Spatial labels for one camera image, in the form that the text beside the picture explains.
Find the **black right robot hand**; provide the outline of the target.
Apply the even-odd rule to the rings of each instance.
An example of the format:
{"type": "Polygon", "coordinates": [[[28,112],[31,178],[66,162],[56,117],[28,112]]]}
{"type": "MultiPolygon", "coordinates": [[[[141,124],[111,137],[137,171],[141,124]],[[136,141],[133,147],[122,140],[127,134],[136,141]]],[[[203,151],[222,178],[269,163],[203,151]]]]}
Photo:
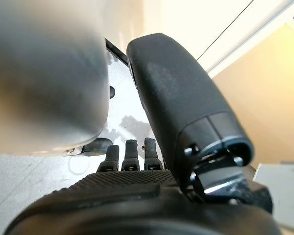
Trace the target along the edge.
{"type": "Polygon", "coordinates": [[[121,170],[111,145],[94,174],[43,196],[7,235],[278,235],[268,188],[243,168],[254,147],[212,79],[161,33],[127,46],[128,67],[154,139],[144,169],[128,140],[121,170]]]}

